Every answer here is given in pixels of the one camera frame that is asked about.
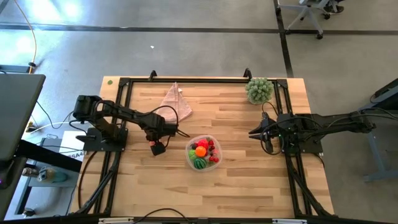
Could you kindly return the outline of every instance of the concrete floor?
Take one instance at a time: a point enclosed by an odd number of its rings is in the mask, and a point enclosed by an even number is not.
[[[281,0],[296,4],[296,0]],[[215,27],[277,29],[272,0],[19,0],[32,23],[118,27]],[[344,14],[319,21],[325,30],[398,30],[396,0],[347,0]],[[282,11],[285,27],[297,15]],[[25,24],[13,1],[0,24]],[[304,20],[295,29],[313,29]],[[236,76],[246,67],[255,77],[286,77],[279,34],[39,31],[36,73],[47,76],[39,98],[53,121],[71,112],[76,96],[99,93],[105,75]],[[33,42],[27,30],[0,30],[0,63],[26,65]],[[396,35],[287,37],[294,77],[304,78],[313,113],[358,109],[397,77]],[[40,125],[47,118],[36,108]],[[38,142],[47,129],[32,136]],[[398,222],[398,180],[364,183],[376,171],[362,134],[339,133],[322,141],[335,213],[345,218]],[[54,191],[46,194],[59,194]],[[58,206],[68,205],[69,197]],[[30,198],[32,205],[38,199]]]

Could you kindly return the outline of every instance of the small potted plant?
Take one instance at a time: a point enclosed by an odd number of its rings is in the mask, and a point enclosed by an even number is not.
[[[258,105],[263,104],[271,99],[274,86],[272,82],[266,78],[253,78],[246,85],[246,93],[250,103]]]

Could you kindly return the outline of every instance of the toy fruit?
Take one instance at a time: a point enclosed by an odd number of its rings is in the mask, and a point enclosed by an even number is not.
[[[198,146],[198,147],[195,149],[195,154],[196,154],[198,157],[204,157],[204,156],[206,155],[206,149],[205,149],[203,146]]]
[[[196,155],[196,153],[195,153],[195,150],[189,150],[189,152],[188,152],[188,156],[189,156],[189,158],[191,159],[191,160],[194,160],[194,159],[196,159],[197,158],[197,155]]]
[[[206,167],[206,160],[197,158],[193,161],[193,165],[196,169],[204,169]]]
[[[203,146],[206,150],[209,148],[209,143],[206,139],[202,139],[198,141],[198,146]]]

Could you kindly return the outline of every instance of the pink cloth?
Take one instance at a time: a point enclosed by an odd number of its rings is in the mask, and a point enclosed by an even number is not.
[[[173,83],[170,90],[167,92],[163,102],[160,104],[171,106],[178,113],[179,121],[183,120],[187,116],[192,114],[192,109],[189,104],[184,100],[181,93],[178,91],[177,83]],[[177,118],[174,111],[171,108],[161,108],[156,111],[157,114],[163,116],[168,123],[176,123]]]

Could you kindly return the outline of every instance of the wooden table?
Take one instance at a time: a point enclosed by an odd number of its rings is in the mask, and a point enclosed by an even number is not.
[[[100,93],[104,100],[116,99],[119,78],[104,77]],[[294,113],[310,113],[303,79],[288,78],[287,81]],[[156,108],[171,85],[135,83],[130,108],[141,112]],[[191,137],[210,134],[217,138],[223,149],[222,163],[211,172],[192,170],[184,154],[190,139],[181,136],[172,138],[166,153],[155,157],[145,133],[137,125],[128,123],[129,137],[122,153],[111,215],[142,217],[155,209],[171,207],[187,217],[293,217],[284,156],[270,156],[261,149],[259,141],[248,138],[248,131],[261,120],[261,105],[247,101],[244,85],[181,83],[178,86],[193,110],[192,115],[180,123],[180,129]],[[276,119],[270,105],[264,108]],[[89,155],[85,156],[83,165]],[[103,157],[104,153],[97,153],[88,165],[81,191],[83,203],[98,185]],[[333,213],[322,163],[312,154],[302,157],[308,188],[324,208]],[[300,191],[298,194],[304,211]],[[107,195],[108,188],[104,191],[102,209]],[[71,211],[77,209],[75,194]],[[178,217],[171,211],[153,215]]]

